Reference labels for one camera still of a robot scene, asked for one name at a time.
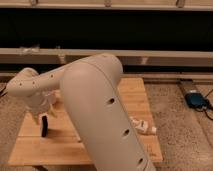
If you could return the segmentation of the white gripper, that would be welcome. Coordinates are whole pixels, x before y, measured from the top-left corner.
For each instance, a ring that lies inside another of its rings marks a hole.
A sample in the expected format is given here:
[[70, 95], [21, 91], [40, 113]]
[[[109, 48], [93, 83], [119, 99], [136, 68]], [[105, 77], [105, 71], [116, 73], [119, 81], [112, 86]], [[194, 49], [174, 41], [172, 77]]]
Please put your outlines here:
[[40, 114], [43, 113], [57, 118], [57, 114], [53, 108], [55, 103], [56, 95], [54, 91], [39, 92], [30, 97], [27, 101], [27, 106], [35, 124], [40, 124]]

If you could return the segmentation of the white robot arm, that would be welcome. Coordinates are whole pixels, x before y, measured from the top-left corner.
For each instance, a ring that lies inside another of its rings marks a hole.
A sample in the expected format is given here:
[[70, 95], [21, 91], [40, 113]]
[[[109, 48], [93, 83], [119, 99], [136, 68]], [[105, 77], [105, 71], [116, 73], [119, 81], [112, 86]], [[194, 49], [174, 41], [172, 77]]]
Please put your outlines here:
[[48, 111], [46, 91], [59, 90], [64, 107], [97, 171], [156, 171], [118, 92], [123, 74], [112, 54], [81, 58], [49, 72], [21, 70], [6, 85], [35, 115]]

